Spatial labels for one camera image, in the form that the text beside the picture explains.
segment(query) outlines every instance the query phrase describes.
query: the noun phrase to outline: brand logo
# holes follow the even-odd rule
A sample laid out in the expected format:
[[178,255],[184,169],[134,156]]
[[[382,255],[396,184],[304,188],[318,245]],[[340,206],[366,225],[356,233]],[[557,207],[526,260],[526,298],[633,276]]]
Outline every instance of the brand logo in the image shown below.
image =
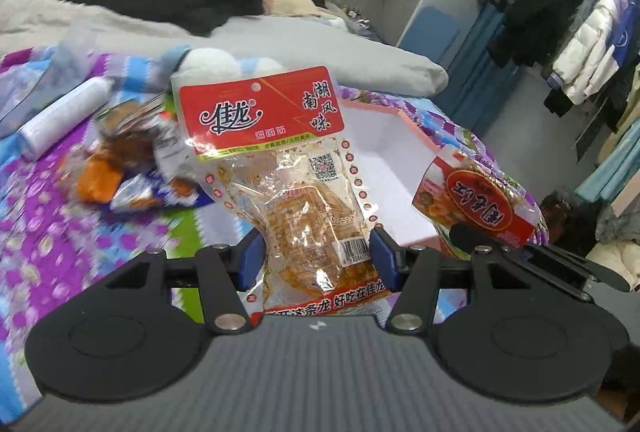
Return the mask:
[[628,42],[629,42],[629,33],[625,29],[620,35],[620,38],[618,39],[618,43],[616,44],[616,46],[624,47]]
[[251,108],[255,107],[255,100],[239,100],[234,104],[228,100],[218,102],[213,112],[203,110],[200,113],[200,123],[209,125],[209,130],[220,136],[228,130],[244,130],[251,128],[262,118],[262,111],[257,109],[255,117],[251,117]]

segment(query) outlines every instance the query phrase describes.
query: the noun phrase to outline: red label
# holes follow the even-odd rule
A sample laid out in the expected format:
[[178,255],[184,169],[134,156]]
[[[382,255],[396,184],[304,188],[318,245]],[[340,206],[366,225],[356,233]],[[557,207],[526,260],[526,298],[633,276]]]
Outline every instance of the red label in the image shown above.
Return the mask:
[[218,157],[289,146],[344,129],[329,73],[281,75],[180,89],[197,154]]
[[482,174],[454,170],[447,177],[447,192],[469,219],[486,230],[500,232],[513,221],[511,203]]
[[380,279],[366,280],[354,286],[332,291],[325,296],[315,298],[308,302],[284,306],[266,311],[251,314],[251,322],[257,326],[262,315],[282,315],[282,316],[320,316],[328,315],[361,304],[364,301],[372,300],[374,297],[388,295],[385,285]]

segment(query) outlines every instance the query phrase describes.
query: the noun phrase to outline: plastic snack bag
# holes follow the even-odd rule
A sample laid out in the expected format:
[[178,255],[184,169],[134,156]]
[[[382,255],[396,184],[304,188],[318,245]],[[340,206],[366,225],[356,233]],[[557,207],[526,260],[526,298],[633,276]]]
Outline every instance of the plastic snack bag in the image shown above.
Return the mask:
[[155,165],[154,141],[162,131],[164,94],[146,104],[127,100],[95,117],[100,133],[100,148],[124,168],[149,170]]
[[109,203],[123,177],[117,163],[91,155],[81,146],[71,149],[57,172],[58,185],[70,199],[81,203]]
[[453,145],[446,145],[425,172],[414,206],[448,230],[457,222],[474,224],[511,246],[522,246],[539,213],[505,181]]
[[174,177],[167,182],[158,170],[153,170],[123,181],[109,203],[109,210],[131,213],[168,206],[200,208],[211,202],[211,198],[191,180]]
[[262,232],[263,309],[325,314],[388,294],[370,261],[380,224],[325,68],[179,91],[180,122],[214,200]]

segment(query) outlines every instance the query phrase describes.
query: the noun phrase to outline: metal screw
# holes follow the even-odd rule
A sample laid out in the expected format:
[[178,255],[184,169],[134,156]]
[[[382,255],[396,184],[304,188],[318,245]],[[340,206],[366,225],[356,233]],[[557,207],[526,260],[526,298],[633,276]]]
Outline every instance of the metal screw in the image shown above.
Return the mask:
[[214,321],[216,327],[225,331],[237,331],[246,324],[246,318],[237,313],[225,313]]
[[481,244],[480,246],[476,246],[476,253],[480,255],[486,255],[487,253],[491,253],[494,249],[491,246],[485,246]]
[[422,319],[418,315],[402,313],[391,319],[391,325],[399,331],[415,331],[422,327]]

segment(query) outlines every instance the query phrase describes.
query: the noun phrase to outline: open cardboard box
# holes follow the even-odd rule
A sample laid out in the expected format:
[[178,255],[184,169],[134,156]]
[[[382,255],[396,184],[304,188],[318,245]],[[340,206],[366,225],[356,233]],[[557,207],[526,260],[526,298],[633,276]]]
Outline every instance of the open cardboard box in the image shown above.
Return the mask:
[[402,110],[341,100],[344,132],[358,164],[358,176],[380,206],[386,231],[401,246],[440,249],[431,221],[413,205],[422,176],[439,147]]

